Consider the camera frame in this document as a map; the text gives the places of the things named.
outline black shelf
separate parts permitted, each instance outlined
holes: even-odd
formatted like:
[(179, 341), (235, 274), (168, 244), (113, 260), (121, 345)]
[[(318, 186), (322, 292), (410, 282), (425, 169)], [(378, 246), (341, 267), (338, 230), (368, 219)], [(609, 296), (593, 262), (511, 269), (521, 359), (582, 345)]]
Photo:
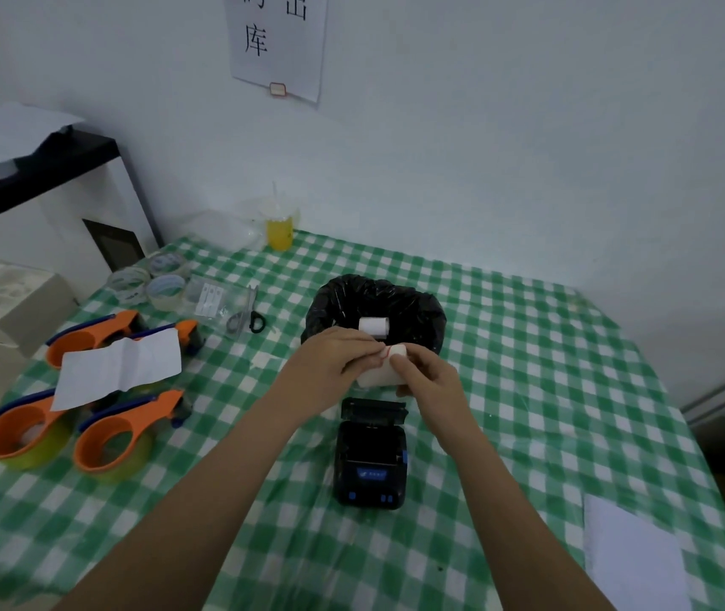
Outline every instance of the black shelf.
[(54, 133), (34, 154), (16, 159), (18, 173), (0, 180), (0, 214), (120, 155), (116, 141), (92, 132)]

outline gingham tablecloth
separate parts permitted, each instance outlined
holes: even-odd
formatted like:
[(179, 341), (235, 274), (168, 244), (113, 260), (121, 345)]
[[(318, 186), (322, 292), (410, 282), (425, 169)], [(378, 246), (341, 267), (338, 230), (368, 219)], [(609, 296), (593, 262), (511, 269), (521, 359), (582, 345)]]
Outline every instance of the gingham tablecloth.
[[(581, 565), (583, 495), (591, 493), (676, 534), (694, 607), (725, 608), (725, 510), (699, 447), (636, 347), (578, 292), (306, 232), (282, 254), (225, 256), (186, 238), (170, 248), (197, 275), (259, 284), (256, 307), (269, 327), (238, 342), (205, 331), (205, 348), (174, 382), (194, 414), (159, 437), (132, 480), (106, 486), (76, 472), (73, 442), (31, 472), (0, 464), (1, 598), (70, 590), (266, 391), (300, 343), (317, 288), (356, 273), (438, 297), (448, 318), (442, 356), (459, 369), (476, 418), (513, 476)], [(101, 290), (72, 322), (116, 310)], [(148, 305), (139, 310), (150, 326), (176, 319)], [(44, 350), (7, 399), (56, 384)], [(392, 391), (367, 394), (393, 398)], [(401, 509), (360, 510), (332, 498), (339, 425), (332, 407), (297, 431), (273, 466), (208, 605), (496, 607), (453, 462), (415, 401), (408, 412)]]

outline portable label printer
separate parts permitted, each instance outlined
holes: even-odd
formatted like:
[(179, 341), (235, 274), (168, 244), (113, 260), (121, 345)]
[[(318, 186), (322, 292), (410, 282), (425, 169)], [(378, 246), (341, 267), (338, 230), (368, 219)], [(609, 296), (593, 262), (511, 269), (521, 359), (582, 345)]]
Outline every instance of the portable label printer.
[(405, 403), (347, 398), (334, 458), (334, 495), (346, 506), (394, 510), (405, 501)]

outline forearm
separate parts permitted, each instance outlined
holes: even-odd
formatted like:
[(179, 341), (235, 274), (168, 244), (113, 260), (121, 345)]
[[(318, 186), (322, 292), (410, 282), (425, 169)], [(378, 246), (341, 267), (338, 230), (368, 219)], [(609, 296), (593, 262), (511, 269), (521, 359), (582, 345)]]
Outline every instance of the forearm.
[(266, 397), (164, 496), (58, 609), (201, 609), (297, 424)]
[(550, 532), (482, 432), (450, 451), (501, 603), (512, 609), (612, 609)]

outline hand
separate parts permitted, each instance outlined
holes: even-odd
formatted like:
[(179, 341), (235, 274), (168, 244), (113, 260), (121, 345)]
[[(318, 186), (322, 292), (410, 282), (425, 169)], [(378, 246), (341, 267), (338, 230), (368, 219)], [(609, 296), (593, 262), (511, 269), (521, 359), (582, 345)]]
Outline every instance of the hand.
[(452, 456), (461, 441), (480, 433), (478, 422), (470, 412), (459, 373), (430, 349), (405, 343), (408, 357), (391, 356), (391, 366), (407, 386), (397, 389), (397, 396), (416, 397), (424, 423), (435, 435), (442, 449)]
[(335, 326), (307, 339), (277, 375), (265, 400), (300, 426), (337, 403), (365, 370), (381, 367), (374, 337)]

